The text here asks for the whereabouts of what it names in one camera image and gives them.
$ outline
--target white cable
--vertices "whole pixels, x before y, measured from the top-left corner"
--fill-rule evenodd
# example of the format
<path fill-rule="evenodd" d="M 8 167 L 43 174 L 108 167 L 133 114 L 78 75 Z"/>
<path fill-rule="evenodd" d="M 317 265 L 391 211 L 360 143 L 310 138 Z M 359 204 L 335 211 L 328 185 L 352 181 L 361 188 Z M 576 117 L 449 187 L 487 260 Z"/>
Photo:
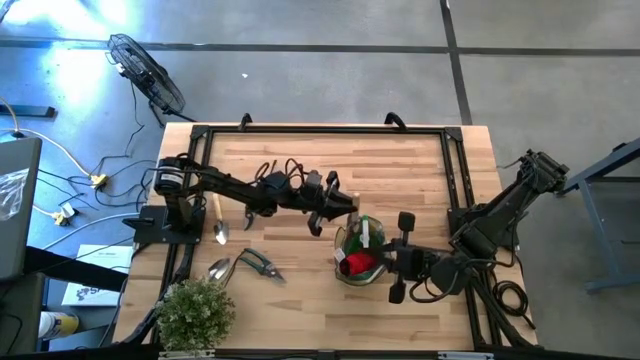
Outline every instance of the white cable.
<path fill-rule="evenodd" d="M 47 215 L 47 216 L 51 216 L 51 217 L 53 217 L 53 213 L 46 212 L 46 211 L 44 211 L 44 210 L 40 209 L 39 207 L 37 207 L 37 206 L 35 206 L 35 205 L 33 205 L 33 210 L 36 210 L 37 212 L 42 213 L 42 214 L 44 214 L 44 215 Z"/>
<path fill-rule="evenodd" d="M 0 129 L 0 131 L 13 131 L 12 129 Z M 73 158 L 73 156 L 71 156 L 71 154 L 67 151 L 67 149 L 65 149 L 64 147 L 62 147 L 62 145 L 58 144 L 57 142 L 51 140 L 50 138 L 48 138 L 47 136 L 37 132 L 37 131 L 33 131 L 33 130 L 29 130 L 29 129 L 20 129 L 20 131 L 26 131 L 29 133 L 32 133 L 36 136 L 39 136 L 41 138 L 43 138 L 44 140 L 50 142 L 51 144 L 55 145 L 56 147 L 58 147 L 58 149 L 62 150 L 62 152 L 67 155 L 67 157 L 69 159 L 71 159 L 71 161 L 73 161 L 73 163 L 76 165 L 76 167 L 85 175 L 87 175 L 88 177 L 91 177 L 91 175 L 78 163 L 78 161 L 76 159 Z"/>
<path fill-rule="evenodd" d="M 53 145 L 57 146 L 58 149 L 62 150 L 62 152 L 67 155 L 67 157 L 69 159 L 71 159 L 71 161 L 73 161 L 73 163 L 76 165 L 76 167 L 78 169 L 80 169 L 80 172 L 82 172 L 83 174 L 87 175 L 88 177 L 91 177 L 91 175 L 82 167 L 80 166 L 80 164 L 78 163 L 78 161 L 76 159 L 73 158 L 73 156 L 71 156 L 71 154 L 67 151 L 67 149 L 65 149 L 64 147 L 62 147 L 62 145 L 58 144 L 57 142 L 49 139 L 48 137 L 46 137 L 45 135 L 40 134 L 37 131 L 33 131 L 33 130 L 29 130 L 29 129 L 20 129 L 20 126 L 18 125 L 18 118 L 16 117 L 16 113 L 13 111 L 13 108 L 11 107 L 11 105 L 9 105 L 9 103 L 0 96 L 0 101 L 2 101 L 4 103 L 4 105 L 7 107 L 7 109 L 9 109 L 9 112 L 11 113 L 11 117 L 13 118 L 13 124 L 14 124 L 14 129 L 2 129 L 0 131 L 13 131 L 13 132 L 19 132 L 19 131 L 26 131 L 26 132 L 30 132 L 36 136 L 39 136 L 45 140 L 47 140 L 48 142 L 52 143 Z"/>
<path fill-rule="evenodd" d="M 84 225 L 80 226 L 79 228 L 77 228 L 77 229 L 73 230 L 72 232 L 70 232 L 70 233 L 68 233 L 68 234 L 64 235 L 64 236 L 63 236 L 63 237 L 61 237 L 60 239 L 58 239 L 58 240 L 56 240 L 56 241 L 54 241 L 54 242 L 50 243 L 49 245 L 47 245 L 47 246 L 43 247 L 43 248 L 42 248 L 42 250 L 47 250 L 47 249 L 49 249 L 49 248 L 51 248 L 51 247 L 53 247 L 53 246 L 55 246 L 55 245 L 59 244 L 60 242 L 64 241 L 65 239 L 67 239 L 67 238 L 68 238 L 68 237 L 70 237 L 71 235 L 73 235 L 73 234 L 77 233 L 78 231 L 80 231 L 80 230 L 82 230 L 82 229 L 85 229 L 85 228 L 87 228 L 87 227 L 89 227 L 89 226 L 91 226 L 91 225 L 95 225 L 95 224 L 97 224 L 97 223 L 100 223 L 100 222 L 103 222 L 103 221 L 106 221 L 106 220 L 117 219 L 117 218 L 121 218 L 121 217 L 127 217 L 127 216 L 138 216 L 139 214 L 140 214 L 140 213 L 117 214 L 117 215 L 107 216 L 107 217 L 104 217 L 104 218 L 102 218 L 102 219 L 94 220 L 94 221 L 92 221 L 92 222 L 90 222 L 90 223 L 88 223 L 88 224 L 84 224 Z"/>
<path fill-rule="evenodd" d="M 15 131 L 15 132 L 20 131 L 20 127 L 18 126 L 18 118 L 16 117 L 16 113 L 13 111 L 13 108 L 11 107 L 11 105 L 9 105 L 7 100 L 5 100 L 2 96 L 0 96 L 0 101 L 2 101 L 4 103 L 4 105 L 7 107 L 7 109 L 11 113 L 11 117 L 13 118 L 13 124 L 15 126 L 13 131 Z"/>

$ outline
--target wooden tabletop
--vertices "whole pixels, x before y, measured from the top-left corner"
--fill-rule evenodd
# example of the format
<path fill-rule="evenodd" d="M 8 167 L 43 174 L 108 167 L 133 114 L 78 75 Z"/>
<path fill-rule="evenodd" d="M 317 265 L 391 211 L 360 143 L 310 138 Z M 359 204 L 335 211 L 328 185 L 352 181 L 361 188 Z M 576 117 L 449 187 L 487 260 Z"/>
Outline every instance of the wooden tabletop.
<path fill-rule="evenodd" d="M 186 152 L 192 124 L 167 125 L 159 157 Z M 501 191 L 484 126 L 463 126 L 464 146 L 476 202 L 487 202 Z M 458 160 L 451 146 L 454 168 Z M 201 158 L 202 146 L 196 159 Z M 449 249 L 446 211 L 450 207 L 440 140 L 433 135 L 370 134 L 217 134 L 210 165 L 244 181 L 252 181 L 257 168 L 277 159 L 282 169 L 293 157 L 306 170 L 326 176 L 338 172 L 346 193 L 361 194 L 360 214 L 380 220 L 387 237 L 397 236 L 398 212 L 416 215 L 410 243 Z M 464 294 L 433 304 L 390 304 L 393 276 L 385 274 L 365 287 L 350 287 L 335 278 L 334 236 L 346 216 L 324 224 L 318 238 L 309 234 L 308 216 L 279 209 L 272 218 L 256 218 L 242 231 L 244 205 L 220 197 L 221 216 L 230 223 L 230 240 L 214 239 L 213 201 L 207 201 L 207 221 L 202 242 L 196 247 L 192 277 L 206 274 L 222 257 L 235 257 L 245 247 L 266 255 L 286 279 L 278 285 L 239 263 L 227 287 L 236 304 L 237 319 L 221 348 L 247 349 L 358 349 L 358 350 L 461 350 L 472 349 Z M 149 203 L 163 204 L 151 194 Z M 151 245 L 131 264 L 114 341 L 129 335 L 158 296 L 166 245 Z M 182 254 L 177 256 L 176 269 Z M 509 261 L 501 253 L 499 259 Z M 519 267 L 496 268 L 500 280 L 523 285 Z M 428 297 L 426 292 L 417 294 Z M 483 334 L 488 339 L 486 312 L 479 303 Z M 531 342 L 535 333 L 521 318 L 511 322 Z"/>

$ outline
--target red object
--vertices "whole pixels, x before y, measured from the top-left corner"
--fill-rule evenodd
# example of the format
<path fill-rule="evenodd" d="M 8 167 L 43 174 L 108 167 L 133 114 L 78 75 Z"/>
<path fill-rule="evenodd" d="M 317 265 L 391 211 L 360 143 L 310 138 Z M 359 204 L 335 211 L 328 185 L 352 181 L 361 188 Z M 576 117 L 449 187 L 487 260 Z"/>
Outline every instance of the red object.
<path fill-rule="evenodd" d="M 354 276 L 362 274 L 376 267 L 376 258 L 363 252 L 351 254 L 340 261 L 340 273 L 344 276 Z"/>

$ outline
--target scissors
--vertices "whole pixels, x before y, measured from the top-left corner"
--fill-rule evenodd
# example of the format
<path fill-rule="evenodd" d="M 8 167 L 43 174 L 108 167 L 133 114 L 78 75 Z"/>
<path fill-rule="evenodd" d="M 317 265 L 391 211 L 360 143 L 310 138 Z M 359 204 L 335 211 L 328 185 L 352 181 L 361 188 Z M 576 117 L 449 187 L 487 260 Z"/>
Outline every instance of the scissors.
<path fill-rule="evenodd" d="M 252 261 L 251 259 L 245 257 L 245 254 L 247 253 L 258 258 L 260 260 L 260 263 Z M 242 252 L 238 256 L 238 260 L 241 260 L 242 262 L 251 266 L 258 272 L 258 274 L 262 276 L 271 278 L 279 284 L 286 283 L 286 280 L 282 277 L 282 275 L 280 275 L 280 272 L 278 271 L 276 266 L 273 265 L 273 263 L 269 261 L 269 259 L 267 259 L 264 255 L 260 254 L 259 252 L 251 248 L 245 248 L 244 250 L 242 250 Z"/>

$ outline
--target electric fan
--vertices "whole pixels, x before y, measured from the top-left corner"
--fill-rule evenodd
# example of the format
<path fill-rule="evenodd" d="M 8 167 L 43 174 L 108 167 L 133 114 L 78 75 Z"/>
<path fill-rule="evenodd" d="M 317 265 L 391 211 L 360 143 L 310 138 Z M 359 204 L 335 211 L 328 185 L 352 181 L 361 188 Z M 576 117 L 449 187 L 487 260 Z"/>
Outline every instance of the electric fan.
<path fill-rule="evenodd" d="M 109 37 L 107 46 L 120 75 L 131 80 L 149 99 L 149 107 L 161 126 L 164 124 L 155 113 L 153 105 L 164 114 L 196 122 L 181 114 L 185 105 L 184 97 L 169 78 L 167 70 L 153 60 L 137 42 L 128 35 L 114 34 Z"/>

